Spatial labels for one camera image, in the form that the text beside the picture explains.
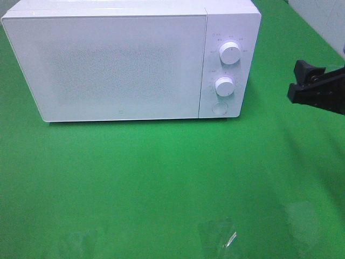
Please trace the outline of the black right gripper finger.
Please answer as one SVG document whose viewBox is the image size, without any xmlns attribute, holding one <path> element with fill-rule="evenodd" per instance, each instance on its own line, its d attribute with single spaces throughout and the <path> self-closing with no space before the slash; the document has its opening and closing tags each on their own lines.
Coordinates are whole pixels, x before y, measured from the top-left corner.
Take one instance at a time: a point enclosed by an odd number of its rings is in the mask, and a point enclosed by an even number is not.
<svg viewBox="0 0 345 259">
<path fill-rule="evenodd" d="M 344 115 L 344 80 L 305 87 L 291 83 L 287 97 L 293 104 L 308 105 Z"/>
<path fill-rule="evenodd" d="M 304 60 L 297 60 L 294 67 L 296 83 L 299 86 L 307 86 L 328 79 L 344 75 L 344 66 L 330 72 L 326 72 L 325 67 L 316 67 Z"/>
</svg>

